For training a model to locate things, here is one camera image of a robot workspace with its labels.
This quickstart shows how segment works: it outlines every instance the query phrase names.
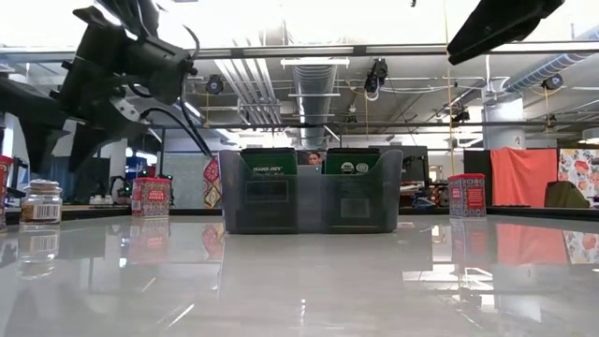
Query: robotic arm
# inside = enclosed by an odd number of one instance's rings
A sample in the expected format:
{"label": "robotic arm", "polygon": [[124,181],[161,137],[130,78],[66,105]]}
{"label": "robotic arm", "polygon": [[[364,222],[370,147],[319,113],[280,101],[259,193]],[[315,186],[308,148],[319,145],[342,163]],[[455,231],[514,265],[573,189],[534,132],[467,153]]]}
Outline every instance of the robotic arm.
{"label": "robotic arm", "polygon": [[187,51],[157,37],[159,14],[152,0],[98,2],[122,25],[108,21],[96,7],[73,11],[88,26],[75,59],[63,63],[68,72],[60,91],[47,97],[30,85],[0,78],[0,110],[19,117],[33,172],[44,169],[57,140],[67,134],[66,119],[80,122],[69,159],[73,171],[103,145],[147,132],[147,113],[124,100],[125,86],[141,85],[145,96],[172,105],[183,94],[187,75],[197,74]]}

